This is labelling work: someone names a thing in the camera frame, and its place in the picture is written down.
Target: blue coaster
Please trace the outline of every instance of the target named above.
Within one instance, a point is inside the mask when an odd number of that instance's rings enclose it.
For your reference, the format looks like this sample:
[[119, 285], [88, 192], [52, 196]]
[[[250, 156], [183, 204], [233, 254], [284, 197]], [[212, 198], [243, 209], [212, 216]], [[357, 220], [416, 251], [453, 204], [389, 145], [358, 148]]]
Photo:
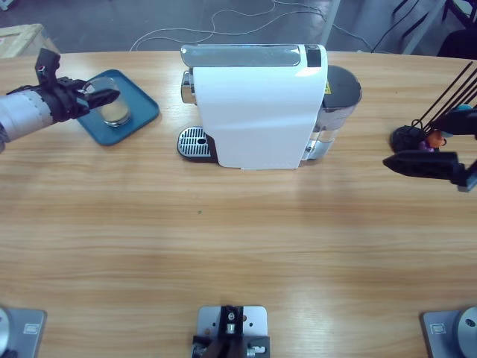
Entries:
[[147, 123], [152, 122], [159, 115], [159, 105], [122, 72], [117, 69], [109, 69], [91, 80], [100, 77], [112, 78], [116, 82], [131, 114], [129, 121], [118, 127], [110, 127], [104, 123], [96, 110], [78, 118], [78, 122], [97, 143], [115, 145]]

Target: white coffee machine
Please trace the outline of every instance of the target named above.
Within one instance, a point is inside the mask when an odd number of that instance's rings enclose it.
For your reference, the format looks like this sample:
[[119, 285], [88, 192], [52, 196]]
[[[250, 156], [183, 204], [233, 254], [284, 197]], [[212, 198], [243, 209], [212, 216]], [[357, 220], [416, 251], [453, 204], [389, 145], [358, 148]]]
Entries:
[[321, 45], [185, 45], [183, 157], [241, 169], [295, 169], [323, 157], [361, 99], [355, 76]]

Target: floor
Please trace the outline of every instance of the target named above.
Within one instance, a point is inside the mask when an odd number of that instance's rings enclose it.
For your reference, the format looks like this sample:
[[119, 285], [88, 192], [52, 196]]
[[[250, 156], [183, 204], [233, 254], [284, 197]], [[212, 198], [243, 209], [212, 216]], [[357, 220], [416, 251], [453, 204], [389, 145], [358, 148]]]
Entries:
[[[322, 9], [326, 15], [328, 0], [295, 0]], [[401, 0], [341, 0], [335, 24], [364, 37], [371, 45], [401, 18], [413, 5], [410, 0], [395, 18], [392, 10]], [[400, 53], [405, 45], [402, 33], [427, 10], [434, 0], [420, 0], [414, 11], [382, 41], [377, 51]], [[89, 51], [128, 51], [136, 39], [158, 28], [212, 28], [211, 16], [223, 9], [243, 13], [270, 10], [271, 0], [16, 0], [9, 11], [0, 11], [0, 26], [42, 23], [53, 42], [63, 53]], [[246, 32], [265, 24], [274, 17], [293, 10], [305, 10], [278, 4], [272, 13], [262, 16], [241, 16], [221, 13], [216, 17], [217, 31]], [[449, 14], [445, 22], [436, 20], [415, 54], [434, 56], [447, 34], [461, 29], [460, 22]], [[243, 36], [214, 35], [205, 43], [316, 43], [320, 40], [323, 20], [314, 14], [298, 13], [284, 16], [268, 27]], [[203, 39], [207, 34], [188, 31], [163, 31], [156, 36], [170, 36], [183, 41]], [[179, 43], [151, 40], [140, 50], [177, 50]], [[343, 32], [333, 29], [327, 44], [329, 50], [369, 51], [366, 45]]]

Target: yellow label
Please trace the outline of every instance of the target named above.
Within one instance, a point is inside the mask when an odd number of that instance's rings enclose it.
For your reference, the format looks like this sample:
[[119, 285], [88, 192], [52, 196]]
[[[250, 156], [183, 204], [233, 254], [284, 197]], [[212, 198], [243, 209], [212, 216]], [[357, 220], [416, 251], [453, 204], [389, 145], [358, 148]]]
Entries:
[[331, 87], [329, 86], [328, 81], [326, 82], [325, 95], [331, 95]]

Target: metal mounting plate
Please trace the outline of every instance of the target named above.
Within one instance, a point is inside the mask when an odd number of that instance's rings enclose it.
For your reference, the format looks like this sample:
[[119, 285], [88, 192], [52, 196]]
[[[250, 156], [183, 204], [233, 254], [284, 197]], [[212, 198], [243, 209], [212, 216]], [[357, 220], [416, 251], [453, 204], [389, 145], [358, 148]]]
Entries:
[[[204, 306], [199, 309], [197, 335], [215, 338], [220, 321], [220, 306]], [[244, 306], [244, 336], [268, 336], [267, 310], [262, 306]]]

